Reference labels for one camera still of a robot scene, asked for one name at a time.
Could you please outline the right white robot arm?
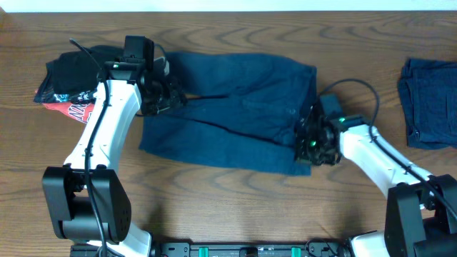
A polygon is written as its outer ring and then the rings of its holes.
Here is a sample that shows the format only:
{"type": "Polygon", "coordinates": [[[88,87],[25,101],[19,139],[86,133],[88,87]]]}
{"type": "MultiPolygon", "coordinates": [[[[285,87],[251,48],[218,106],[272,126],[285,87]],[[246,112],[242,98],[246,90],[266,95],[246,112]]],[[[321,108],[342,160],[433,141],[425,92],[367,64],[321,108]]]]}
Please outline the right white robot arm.
{"type": "Polygon", "coordinates": [[[455,256],[456,179],[409,161],[361,116],[316,107],[296,125],[296,159],[356,164],[386,197],[383,231],[353,236],[336,256],[455,256]]]}

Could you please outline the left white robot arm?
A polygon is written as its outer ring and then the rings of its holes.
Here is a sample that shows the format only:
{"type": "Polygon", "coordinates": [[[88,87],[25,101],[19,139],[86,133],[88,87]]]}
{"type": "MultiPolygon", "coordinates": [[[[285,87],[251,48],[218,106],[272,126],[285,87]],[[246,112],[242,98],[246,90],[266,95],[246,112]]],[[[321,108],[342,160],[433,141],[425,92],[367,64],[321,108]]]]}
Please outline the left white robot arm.
{"type": "Polygon", "coordinates": [[[87,256],[150,256],[152,235],[132,222],[119,180],[121,152],[137,114],[162,114],[186,98],[164,57],[107,61],[96,78],[95,107],[81,138],[42,178],[51,225],[58,238],[87,244],[87,256]]]}

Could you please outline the dark blue shorts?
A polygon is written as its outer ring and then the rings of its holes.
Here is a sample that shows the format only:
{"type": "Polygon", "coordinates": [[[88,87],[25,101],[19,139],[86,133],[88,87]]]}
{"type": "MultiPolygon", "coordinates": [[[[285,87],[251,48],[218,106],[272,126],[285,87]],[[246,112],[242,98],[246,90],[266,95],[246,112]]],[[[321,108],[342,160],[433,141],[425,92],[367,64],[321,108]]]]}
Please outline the dark blue shorts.
{"type": "Polygon", "coordinates": [[[221,168],[307,176],[295,129],[316,100],[316,67],[270,54],[170,52],[188,103],[144,118],[141,150],[221,168]]]}

